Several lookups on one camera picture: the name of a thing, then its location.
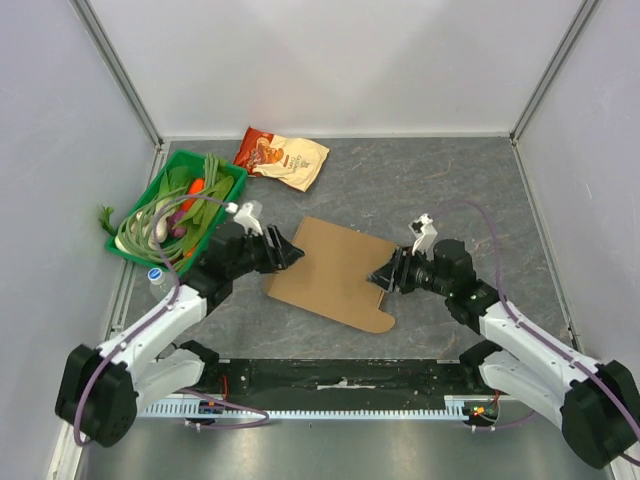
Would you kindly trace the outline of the brown cardboard box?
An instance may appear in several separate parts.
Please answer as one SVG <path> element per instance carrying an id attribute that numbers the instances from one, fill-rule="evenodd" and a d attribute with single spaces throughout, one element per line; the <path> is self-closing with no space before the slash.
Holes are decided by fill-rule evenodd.
<path id="1" fill-rule="evenodd" d="M 269 297 L 368 333 L 394 327 L 380 309 L 384 291 L 367 277 L 390 260 L 395 243 L 310 216 L 293 243 L 305 256 L 265 281 Z"/>

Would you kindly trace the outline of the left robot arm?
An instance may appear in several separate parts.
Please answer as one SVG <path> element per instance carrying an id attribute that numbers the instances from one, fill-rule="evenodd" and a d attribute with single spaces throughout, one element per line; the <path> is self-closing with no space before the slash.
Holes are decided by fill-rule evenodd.
<path id="1" fill-rule="evenodd" d="M 229 297 L 235 280 L 283 271 L 304 255 L 274 225 L 261 233 L 237 223 L 217 227 L 191 267 L 143 317 L 97 347 L 81 344 L 69 353 L 54 411 L 72 426 L 75 443 L 111 447 L 154 402 L 187 387 L 215 389 L 215 352 L 189 341 L 166 358 L 160 353 Z"/>

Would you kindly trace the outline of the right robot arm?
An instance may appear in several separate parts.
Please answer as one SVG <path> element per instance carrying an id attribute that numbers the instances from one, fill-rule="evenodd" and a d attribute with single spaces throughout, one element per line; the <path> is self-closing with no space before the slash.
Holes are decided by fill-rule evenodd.
<path id="1" fill-rule="evenodd" d="M 487 387 L 524 403 L 559 428 L 570 449 L 602 469 L 639 441 L 639 390 L 630 370 L 558 341 L 480 279 L 463 242 L 437 242 L 427 256 L 398 247 L 368 281 L 387 292 L 422 289 L 444 297 L 450 315 L 482 336 L 460 357 L 467 392 Z"/>

